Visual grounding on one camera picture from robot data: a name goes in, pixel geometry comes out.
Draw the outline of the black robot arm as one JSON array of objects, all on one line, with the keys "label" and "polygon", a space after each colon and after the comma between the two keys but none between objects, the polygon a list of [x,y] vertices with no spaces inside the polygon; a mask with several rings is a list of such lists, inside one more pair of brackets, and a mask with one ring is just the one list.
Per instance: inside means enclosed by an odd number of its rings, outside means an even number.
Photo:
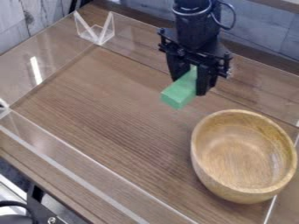
[{"label": "black robot arm", "polygon": [[174,0],[174,27],[160,28],[159,51],[178,81],[196,66],[195,94],[205,96],[219,77],[230,77],[233,52],[221,42],[221,30],[237,23],[235,8],[222,0]]}]

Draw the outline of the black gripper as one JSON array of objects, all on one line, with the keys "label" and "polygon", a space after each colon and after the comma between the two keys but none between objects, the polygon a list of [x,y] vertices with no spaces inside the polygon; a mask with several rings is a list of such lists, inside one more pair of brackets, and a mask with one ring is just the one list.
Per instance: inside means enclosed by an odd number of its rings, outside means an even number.
[{"label": "black gripper", "polygon": [[166,53],[172,81],[178,81],[198,66],[196,95],[205,96],[217,86],[218,76],[230,75],[231,52],[219,41],[221,29],[231,29],[221,23],[219,11],[184,13],[176,11],[175,27],[160,28],[159,50]]}]

